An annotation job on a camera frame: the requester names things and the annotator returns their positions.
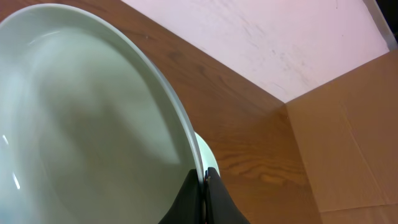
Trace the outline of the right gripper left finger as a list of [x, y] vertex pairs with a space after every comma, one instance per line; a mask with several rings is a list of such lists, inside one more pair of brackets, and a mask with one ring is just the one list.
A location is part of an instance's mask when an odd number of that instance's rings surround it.
[[188, 172], [168, 212], [159, 224], [202, 223], [202, 197], [197, 171]]

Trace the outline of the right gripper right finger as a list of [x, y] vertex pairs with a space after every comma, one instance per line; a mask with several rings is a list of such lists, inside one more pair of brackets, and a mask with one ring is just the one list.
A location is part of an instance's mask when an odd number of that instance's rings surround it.
[[209, 167], [205, 179], [207, 224], [249, 224], [224, 186], [214, 167]]

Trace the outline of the light blue plate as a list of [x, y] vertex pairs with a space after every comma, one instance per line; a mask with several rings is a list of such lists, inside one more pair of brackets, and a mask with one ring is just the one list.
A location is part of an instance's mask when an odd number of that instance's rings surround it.
[[1, 22], [2, 223], [158, 223], [189, 172], [189, 118], [121, 31], [64, 4]]

